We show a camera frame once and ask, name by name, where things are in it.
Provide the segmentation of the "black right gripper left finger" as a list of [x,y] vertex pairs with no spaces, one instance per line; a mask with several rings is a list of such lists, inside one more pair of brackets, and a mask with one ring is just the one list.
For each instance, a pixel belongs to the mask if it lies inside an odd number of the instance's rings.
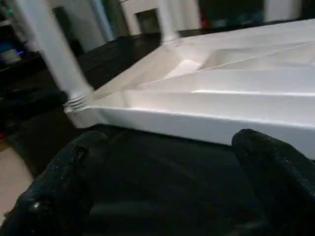
[[86,132],[63,147],[17,199],[2,236],[81,236],[93,206],[91,186],[102,172],[108,139]]

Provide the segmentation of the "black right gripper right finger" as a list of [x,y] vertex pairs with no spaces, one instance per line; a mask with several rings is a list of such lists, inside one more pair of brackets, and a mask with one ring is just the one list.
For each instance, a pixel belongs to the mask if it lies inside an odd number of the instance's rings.
[[315,234],[315,163],[288,143],[242,129],[232,149],[266,217],[282,236]]

